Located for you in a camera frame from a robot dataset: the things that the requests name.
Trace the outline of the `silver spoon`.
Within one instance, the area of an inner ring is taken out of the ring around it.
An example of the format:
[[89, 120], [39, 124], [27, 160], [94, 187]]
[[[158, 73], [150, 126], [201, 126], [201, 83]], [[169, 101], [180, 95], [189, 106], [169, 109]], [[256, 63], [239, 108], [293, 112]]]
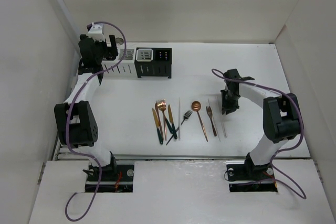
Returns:
[[116, 38], [115, 39], [115, 43], [119, 46], [123, 45], [124, 44], [124, 40], [120, 37]]

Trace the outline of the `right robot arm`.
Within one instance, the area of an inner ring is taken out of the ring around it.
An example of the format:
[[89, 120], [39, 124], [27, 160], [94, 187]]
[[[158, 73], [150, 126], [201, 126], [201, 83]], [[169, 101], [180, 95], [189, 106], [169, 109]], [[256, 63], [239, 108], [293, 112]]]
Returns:
[[296, 95], [253, 84], [252, 77], [241, 77], [237, 69], [222, 74], [226, 83], [221, 91], [222, 114], [239, 109], [239, 99], [244, 97], [263, 111], [264, 134], [257, 146], [250, 151], [242, 164], [227, 165], [230, 182], [266, 179], [271, 161], [289, 140], [301, 134], [303, 122]]

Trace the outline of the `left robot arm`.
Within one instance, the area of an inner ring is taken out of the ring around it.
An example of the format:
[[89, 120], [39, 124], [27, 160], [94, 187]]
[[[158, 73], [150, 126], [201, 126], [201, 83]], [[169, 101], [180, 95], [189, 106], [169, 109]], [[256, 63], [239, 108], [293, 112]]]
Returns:
[[98, 140], [98, 125], [90, 101], [103, 80], [103, 58], [115, 59], [118, 50], [116, 45], [107, 46], [105, 39], [95, 40], [85, 34], [80, 35], [78, 45], [81, 59], [76, 85], [63, 103], [55, 105], [54, 114], [61, 145], [75, 155], [98, 160], [95, 154], [81, 152], [79, 148], [94, 147]]

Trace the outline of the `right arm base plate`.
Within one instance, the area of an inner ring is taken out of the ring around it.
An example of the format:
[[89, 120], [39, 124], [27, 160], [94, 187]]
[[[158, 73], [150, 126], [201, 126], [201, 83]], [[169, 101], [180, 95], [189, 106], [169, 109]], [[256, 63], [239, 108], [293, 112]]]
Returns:
[[231, 193], [277, 193], [277, 185], [273, 180], [274, 173], [267, 173], [267, 167], [250, 172], [244, 164], [227, 164], [227, 180]]

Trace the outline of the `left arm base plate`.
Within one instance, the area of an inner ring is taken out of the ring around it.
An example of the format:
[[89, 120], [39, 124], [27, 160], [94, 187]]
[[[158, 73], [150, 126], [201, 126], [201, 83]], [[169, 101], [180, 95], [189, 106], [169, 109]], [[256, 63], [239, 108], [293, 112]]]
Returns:
[[[89, 166], [82, 170], [86, 175], [85, 192], [93, 193], [96, 189], [99, 169]], [[99, 193], [132, 193], [133, 192], [134, 165], [119, 164], [102, 167], [102, 176], [99, 184]]]

